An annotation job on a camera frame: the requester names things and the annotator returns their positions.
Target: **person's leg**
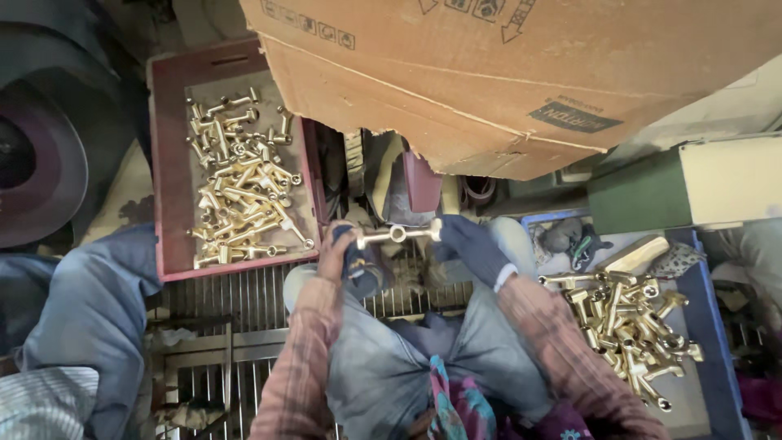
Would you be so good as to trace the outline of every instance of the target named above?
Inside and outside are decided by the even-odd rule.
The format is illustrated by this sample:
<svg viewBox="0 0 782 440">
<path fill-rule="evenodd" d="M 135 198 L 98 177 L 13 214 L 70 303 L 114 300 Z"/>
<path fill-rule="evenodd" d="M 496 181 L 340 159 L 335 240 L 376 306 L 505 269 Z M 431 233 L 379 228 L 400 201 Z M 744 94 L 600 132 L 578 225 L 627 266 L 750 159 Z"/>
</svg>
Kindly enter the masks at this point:
<svg viewBox="0 0 782 440">
<path fill-rule="evenodd" d="M 144 297 L 162 287 L 155 243 L 152 225 L 140 225 L 69 252 L 52 275 L 41 320 L 20 353 L 22 371 L 98 371 L 97 401 L 86 427 L 95 438 L 122 438 L 133 409 L 144 368 Z"/>
<path fill-rule="evenodd" d="M 289 311 L 316 270 L 301 265 L 288 274 Z M 407 427 L 429 404 L 429 363 L 352 294 L 344 297 L 343 326 L 328 353 L 328 408 L 348 438 L 407 438 Z"/>
<path fill-rule="evenodd" d="M 489 224 L 492 237 L 520 274 L 536 276 L 532 242 L 510 218 Z M 523 337 L 497 307 L 497 295 L 473 281 L 473 294 L 446 369 L 452 377 L 472 376 L 489 398 L 502 400 L 535 422 L 551 408 L 547 382 Z"/>
<path fill-rule="evenodd" d="M 40 255 L 0 255 L 0 356 L 21 346 L 38 323 L 57 263 Z"/>
</svg>

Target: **cardboard box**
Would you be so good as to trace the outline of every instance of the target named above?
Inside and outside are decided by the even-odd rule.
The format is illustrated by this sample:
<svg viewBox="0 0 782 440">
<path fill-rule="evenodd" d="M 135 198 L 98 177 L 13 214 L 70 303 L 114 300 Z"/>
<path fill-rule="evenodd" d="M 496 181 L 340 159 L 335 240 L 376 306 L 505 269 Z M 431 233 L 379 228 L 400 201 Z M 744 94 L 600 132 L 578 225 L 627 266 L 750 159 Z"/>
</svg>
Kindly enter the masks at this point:
<svg viewBox="0 0 782 440">
<path fill-rule="evenodd" d="M 782 52 L 779 0 L 241 0 L 286 106 L 532 179 Z"/>
</svg>

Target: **red plastic crate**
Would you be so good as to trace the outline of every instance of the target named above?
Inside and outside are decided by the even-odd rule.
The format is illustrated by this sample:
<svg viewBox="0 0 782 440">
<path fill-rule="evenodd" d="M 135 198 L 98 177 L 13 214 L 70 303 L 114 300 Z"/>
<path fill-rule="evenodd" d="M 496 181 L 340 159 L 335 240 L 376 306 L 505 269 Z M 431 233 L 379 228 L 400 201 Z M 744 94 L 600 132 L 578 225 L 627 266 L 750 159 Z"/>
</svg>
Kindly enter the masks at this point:
<svg viewBox="0 0 782 440">
<path fill-rule="evenodd" d="M 147 78 L 152 92 L 149 112 L 152 125 L 152 176 L 155 187 L 155 228 L 158 237 L 156 249 L 157 272 L 162 281 L 174 281 L 196 276 L 217 275 L 254 269 L 267 265 L 311 260 L 317 258 L 321 247 L 320 217 L 325 205 L 321 184 L 317 148 L 314 142 L 314 122 L 296 117 L 292 125 L 294 139 L 301 139 L 294 154 L 299 163 L 291 167 L 302 174 L 305 197 L 294 200 L 303 216 L 292 216 L 308 238 L 315 241 L 315 248 L 304 250 L 295 247 L 288 254 L 257 260 L 241 261 L 226 265 L 213 265 L 204 269 L 193 268 L 196 240 L 185 235 L 195 223 L 196 206 L 193 175 L 200 170 L 192 166 L 192 151 L 185 145 L 189 136 L 189 110 L 185 105 L 188 88 L 200 87 L 215 81 L 230 80 L 242 75 L 257 74 L 268 70 L 266 58 L 260 53 L 256 38 L 210 46 L 204 49 L 160 56 L 147 64 Z"/>
</svg>

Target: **dark blue glove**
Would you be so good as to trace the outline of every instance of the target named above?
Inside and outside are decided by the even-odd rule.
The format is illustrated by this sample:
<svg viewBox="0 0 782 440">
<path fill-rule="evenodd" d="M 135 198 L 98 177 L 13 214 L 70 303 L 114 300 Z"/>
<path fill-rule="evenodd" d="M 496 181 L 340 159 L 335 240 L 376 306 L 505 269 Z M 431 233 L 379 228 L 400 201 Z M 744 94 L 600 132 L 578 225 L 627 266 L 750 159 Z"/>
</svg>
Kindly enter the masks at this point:
<svg viewBox="0 0 782 440">
<path fill-rule="evenodd" d="M 494 243 L 488 229 L 461 215 L 444 215 L 442 220 L 440 242 L 435 243 L 438 260 L 461 259 L 470 272 L 495 292 L 512 273 L 518 272 Z"/>
</svg>

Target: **blue plastic crate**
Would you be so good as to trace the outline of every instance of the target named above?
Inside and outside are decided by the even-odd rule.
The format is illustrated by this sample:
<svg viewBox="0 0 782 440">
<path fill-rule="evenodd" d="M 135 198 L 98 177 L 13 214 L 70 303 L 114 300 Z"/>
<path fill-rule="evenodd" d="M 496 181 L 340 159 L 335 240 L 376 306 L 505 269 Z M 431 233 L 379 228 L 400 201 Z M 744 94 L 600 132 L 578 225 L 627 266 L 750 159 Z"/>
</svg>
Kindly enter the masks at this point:
<svg viewBox="0 0 782 440">
<path fill-rule="evenodd" d="M 590 215 L 586 208 L 528 215 L 520 220 L 529 232 L 529 225 L 553 222 L 563 218 Z M 692 228 L 670 229 L 665 238 L 688 244 L 699 251 L 703 245 Z M 704 353 L 704 362 L 696 362 L 703 399 L 712 433 L 693 440 L 752 440 L 749 423 L 741 415 L 741 393 L 731 362 L 723 320 L 719 315 L 714 285 L 708 266 L 701 261 L 676 280 L 679 291 L 686 293 L 690 304 L 683 308 L 684 321 L 690 338 L 696 340 Z"/>
</svg>

